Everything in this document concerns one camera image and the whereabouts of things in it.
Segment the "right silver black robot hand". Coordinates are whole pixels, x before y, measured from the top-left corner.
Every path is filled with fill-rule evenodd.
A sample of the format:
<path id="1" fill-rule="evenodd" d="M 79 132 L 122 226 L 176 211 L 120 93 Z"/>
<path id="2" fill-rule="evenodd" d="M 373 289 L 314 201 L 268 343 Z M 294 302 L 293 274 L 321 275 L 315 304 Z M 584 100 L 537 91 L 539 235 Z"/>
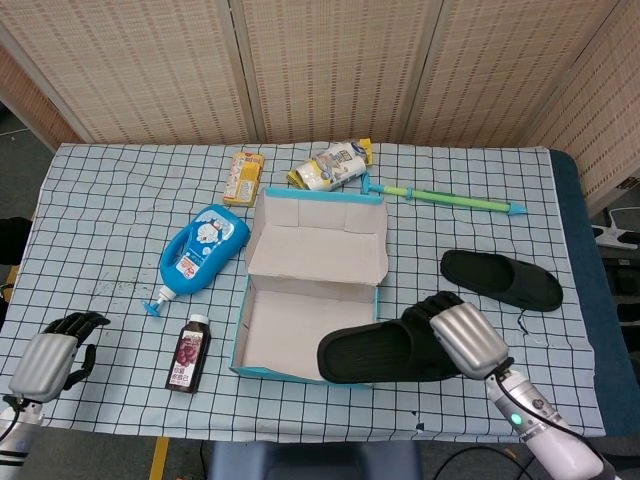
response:
<path id="1" fill-rule="evenodd" d="M 407 308 L 401 322 L 418 335 L 417 352 L 428 374 L 446 379 L 462 374 L 484 380 L 513 363 L 509 347 L 473 304 L 441 291 Z"/>

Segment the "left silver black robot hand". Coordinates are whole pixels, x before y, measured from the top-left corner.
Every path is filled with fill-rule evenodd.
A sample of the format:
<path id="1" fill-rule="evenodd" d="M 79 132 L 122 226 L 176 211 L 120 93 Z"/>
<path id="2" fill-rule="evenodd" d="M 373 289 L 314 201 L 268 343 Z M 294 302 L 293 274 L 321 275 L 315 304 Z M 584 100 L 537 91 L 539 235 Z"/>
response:
<path id="1" fill-rule="evenodd" d="M 11 394 L 44 404 L 87 379 L 95 366 L 97 347 L 88 344 L 80 368 L 72 371 L 77 353 L 95 329 L 109 324 L 93 311 L 54 320 L 27 344 L 9 382 Z"/>

